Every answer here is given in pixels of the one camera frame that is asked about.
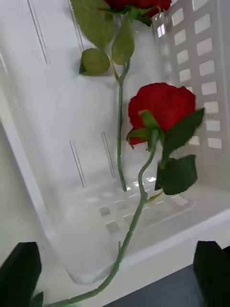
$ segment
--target rose stem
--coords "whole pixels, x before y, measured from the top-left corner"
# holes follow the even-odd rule
[[[119,104],[118,104],[118,125],[117,125],[117,167],[121,179],[121,184],[124,192],[127,191],[126,182],[123,176],[122,166],[121,166],[121,128],[122,128],[122,104],[123,104],[123,84],[125,77],[128,74],[130,68],[130,61],[127,62],[126,67],[124,67],[122,75],[120,76],[119,82]]]
[[[63,301],[60,301],[60,302],[57,302],[57,303],[53,303],[51,305],[48,305],[48,307],[62,307],[62,306],[70,305],[70,304],[75,304],[75,303],[78,303],[78,302],[83,301],[85,299],[88,299],[90,297],[96,296],[110,284],[110,282],[113,280],[113,278],[117,274],[118,269],[119,269],[119,265],[120,265],[124,255],[125,255],[127,246],[129,244],[129,242],[132,238],[133,232],[134,232],[134,230],[137,226],[137,223],[138,223],[138,220],[140,218],[143,207],[144,207],[145,203],[148,202],[148,199],[147,199],[148,194],[144,189],[142,177],[143,177],[145,170],[149,167],[149,165],[152,162],[152,159],[153,159],[155,151],[156,151],[156,144],[157,144],[158,138],[159,138],[159,132],[157,130],[153,130],[152,136],[151,136],[152,142],[151,142],[149,159],[145,163],[145,165],[142,167],[142,169],[140,170],[139,175],[138,175],[138,184],[139,184],[139,189],[140,189],[140,203],[139,203],[139,206],[138,206],[138,208],[137,208],[137,210],[134,214],[132,223],[129,227],[129,231],[127,232],[127,235],[126,235],[126,238],[125,238],[125,240],[122,244],[122,247],[119,248],[119,253],[118,253],[116,262],[114,263],[114,266],[113,266],[109,276],[103,281],[103,283],[97,289],[94,289],[94,290],[89,291],[87,293],[73,297],[71,299],[66,299],[66,300],[63,300]],[[159,193],[156,196],[153,196],[151,198],[151,200],[153,201],[154,199],[156,199],[161,194],[162,194],[162,192]]]

